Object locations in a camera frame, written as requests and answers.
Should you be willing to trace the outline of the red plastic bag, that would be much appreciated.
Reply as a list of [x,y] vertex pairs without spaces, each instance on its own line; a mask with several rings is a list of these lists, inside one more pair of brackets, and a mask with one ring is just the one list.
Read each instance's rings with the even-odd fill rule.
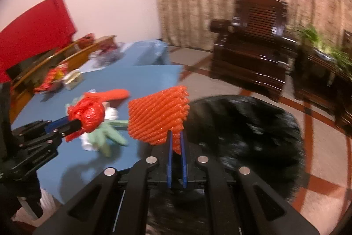
[[80,130],[65,137],[66,142],[70,142],[83,133],[88,134],[98,128],[105,119],[105,107],[96,96],[84,97],[75,105],[67,107],[67,115],[69,120],[78,119],[82,125]]

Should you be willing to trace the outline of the orange foam net sleeve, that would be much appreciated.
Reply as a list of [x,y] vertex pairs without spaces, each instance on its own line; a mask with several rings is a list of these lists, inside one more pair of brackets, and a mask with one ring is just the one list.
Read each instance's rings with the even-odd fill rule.
[[172,149],[181,154],[181,132],[189,114],[189,93],[183,85],[131,100],[128,103],[128,134],[134,140],[157,146],[172,132]]

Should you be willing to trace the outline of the black trash bag bin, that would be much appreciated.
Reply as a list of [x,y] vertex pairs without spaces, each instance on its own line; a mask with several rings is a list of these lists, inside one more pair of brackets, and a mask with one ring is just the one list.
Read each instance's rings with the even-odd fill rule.
[[[291,113],[253,97],[205,97],[190,103],[184,133],[225,170],[243,163],[287,202],[297,197],[305,151]],[[204,191],[153,190],[146,234],[208,234]]]

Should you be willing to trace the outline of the tissue box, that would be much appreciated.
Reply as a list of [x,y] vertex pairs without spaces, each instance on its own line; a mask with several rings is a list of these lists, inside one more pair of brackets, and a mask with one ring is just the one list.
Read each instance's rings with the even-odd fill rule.
[[84,80],[83,74],[78,70],[72,70],[62,79],[62,83],[67,90],[72,90]]

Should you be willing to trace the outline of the white crumpled tissue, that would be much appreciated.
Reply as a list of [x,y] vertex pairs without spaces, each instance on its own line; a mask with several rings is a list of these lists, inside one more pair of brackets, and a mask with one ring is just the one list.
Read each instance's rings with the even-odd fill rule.
[[[117,120],[118,119],[118,112],[117,109],[114,107],[106,107],[105,108],[105,120]],[[80,137],[81,139],[81,146],[86,151],[98,151],[98,147],[91,144],[89,141],[89,137],[87,133],[83,133]]]

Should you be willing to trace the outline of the red snack wrapper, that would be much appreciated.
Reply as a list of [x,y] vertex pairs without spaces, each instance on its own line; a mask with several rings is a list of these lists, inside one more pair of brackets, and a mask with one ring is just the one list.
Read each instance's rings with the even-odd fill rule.
[[67,72],[68,63],[62,63],[54,68],[51,68],[46,74],[43,82],[34,89],[34,93],[40,94],[55,91],[61,85],[61,81]]

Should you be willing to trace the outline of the wooden bench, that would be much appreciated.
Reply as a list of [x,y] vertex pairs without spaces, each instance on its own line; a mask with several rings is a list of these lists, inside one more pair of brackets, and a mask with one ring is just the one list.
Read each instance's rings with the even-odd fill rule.
[[57,52],[54,50],[46,52],[32,63],[11,81],[10,122],[14,122],[25,105],[32,99],[33,89],[41,84],[50,68],[66,63],[69,71],[75,70],[85,64],[89,60],[89,55],[98,50],[102,44],[111,44],[114,40],[115,35],[103,36],[83,49],[79,49],[76,44],[71,43]]

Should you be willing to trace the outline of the long orange foam net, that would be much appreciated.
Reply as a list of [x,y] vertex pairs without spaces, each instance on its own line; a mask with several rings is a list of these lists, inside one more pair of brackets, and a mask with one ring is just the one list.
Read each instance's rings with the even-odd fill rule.
[[128,90],[125,89],[112,89],[101,93],[84,93],[85,98],[94,98],[100,102],[112,101],[112,100],[123,100],[128,98],[130,95]]

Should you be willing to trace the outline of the red bag on bench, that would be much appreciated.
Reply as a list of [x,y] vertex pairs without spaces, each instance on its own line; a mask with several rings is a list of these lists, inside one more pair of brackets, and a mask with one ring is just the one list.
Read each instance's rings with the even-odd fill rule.
[[82,38],[77,40],[77,45],[80,49],[84,49],[95,42],[95,35],[93,33],[89,33]]

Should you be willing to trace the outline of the red fruit in bowl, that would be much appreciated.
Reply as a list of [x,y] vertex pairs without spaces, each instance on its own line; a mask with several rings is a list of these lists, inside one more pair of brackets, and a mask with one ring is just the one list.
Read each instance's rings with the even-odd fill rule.
[[118,46],[114,42],[103,42],[100,44],[100,54],[105,54],[114,51]]

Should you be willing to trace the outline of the red cloth cover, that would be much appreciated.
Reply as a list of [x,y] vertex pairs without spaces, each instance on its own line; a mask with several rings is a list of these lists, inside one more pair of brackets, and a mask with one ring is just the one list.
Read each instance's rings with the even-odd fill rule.
[[64,0],[44,0],[1,31],[1,82],[6,70],[23,60],[71,43],[76,27]]

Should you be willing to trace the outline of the dark wooden side table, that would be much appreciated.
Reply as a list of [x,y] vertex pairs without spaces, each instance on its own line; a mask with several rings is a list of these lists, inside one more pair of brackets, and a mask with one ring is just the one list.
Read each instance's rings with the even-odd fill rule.
[[335,116],[340,72],[331,60],[303,52],[299,47],[292,72],[295,98],[323,107]]

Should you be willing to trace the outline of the potted green plant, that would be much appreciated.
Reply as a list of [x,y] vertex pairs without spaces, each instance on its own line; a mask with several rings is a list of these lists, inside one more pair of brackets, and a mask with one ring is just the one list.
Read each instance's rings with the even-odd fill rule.
[[333,64],[346,74],[351,73],[351,57],[342,48],[335,46],[330,40],[317,31],[313,26],[300,26],[296,29],[302,40],[301,49],[308,54],[316,54],[324,60],[331,60]]

